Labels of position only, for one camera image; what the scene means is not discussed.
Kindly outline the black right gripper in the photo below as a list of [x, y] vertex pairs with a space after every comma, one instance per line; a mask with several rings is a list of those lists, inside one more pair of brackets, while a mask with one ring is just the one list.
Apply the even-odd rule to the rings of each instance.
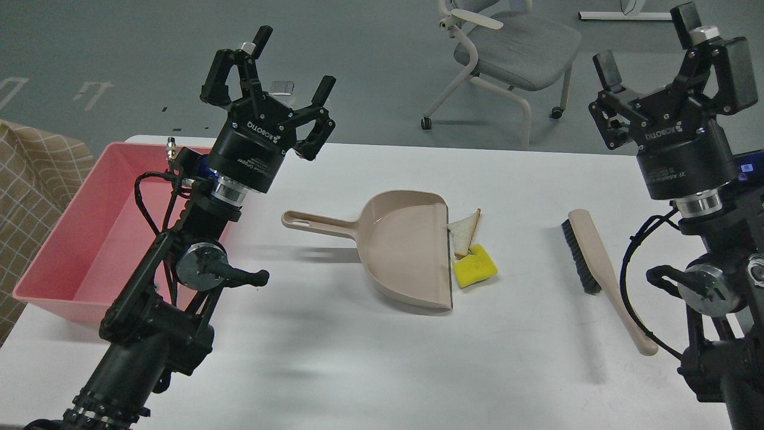
[[745, 36], [721, 38], [716, 26], [701, 24], [693, 2], [670, 15], [685, 50], [670, 90], [640, 96], [623, 85], [612, 51], [592, 57], [602, 90], [589, 112], [607, 149], [641, 145], [637, 162], [652, 199], [684, 198], [731, 182], [734, 156], [717, 115], [735, 115], [759, 101]]

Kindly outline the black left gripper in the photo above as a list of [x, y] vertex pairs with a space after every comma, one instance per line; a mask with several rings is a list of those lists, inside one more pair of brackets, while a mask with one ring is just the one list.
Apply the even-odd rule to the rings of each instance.
[[[208, 154], [208, 168], [261, 193], [269, 191], [288, 149], [313, 161], [336, 126], [325, 106], [337, 81], [334, 76], [323, 76], [311, 103], [297, 111], [279, 100], [266, 99], [256, 60], [272, 33], [273, 28], [264, 25], [240, 49], [218, 50], [200, 91], [202, 102], [227, 110], [226, 122]], [[237, 101], [231, 99], [227, 86], [234, 67], [241, 91]], [[297, 128], [309, 123], [313, 128], [306, 138], [298, 139]]]

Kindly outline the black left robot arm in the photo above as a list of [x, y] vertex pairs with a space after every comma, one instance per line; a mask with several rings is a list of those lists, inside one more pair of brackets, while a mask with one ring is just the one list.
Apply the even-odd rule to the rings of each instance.
[[155, 239], [99, 325], [109, 348], [61, 419], [27, 429], [128, 429], [150, 416], [152, 394], [174, 373], [189, 376], [212, 351], [210, 323], [225, 288], [264, 286], [269, 272], [234, 268], [220, 239], [241, 217], [248, 192], [269, 191], [287, 152], [316, 158], [335, 128], [323, 76], [308, 106], [293, 109], [262, 88], [256, 62], [272, 27], [238, 49], [221, 49], [200, 100], [227, 112], [207, 155], [166, 146], [166, 168], [136, 177], [137, 209]]

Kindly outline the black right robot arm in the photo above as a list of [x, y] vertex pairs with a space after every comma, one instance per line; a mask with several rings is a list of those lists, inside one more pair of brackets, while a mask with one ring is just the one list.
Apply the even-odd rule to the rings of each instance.
[[757, 103], [750, 51], [747, 38], [701, 24], [692, 2], [670, 14], [685, 52], [674, 81], [639, 94], [604, 51], [593, 58], [602, 89], [589, 111], [607, 145], [637, 144], [650, 198], [670, 202], [674, 227], [706, 248], [685, 269], [646, 272], [686, 305], [677, 372], [699, 402], [726, 406], [732, 428], [761, 429], [762, 151], [734, 155], [717, 121]]

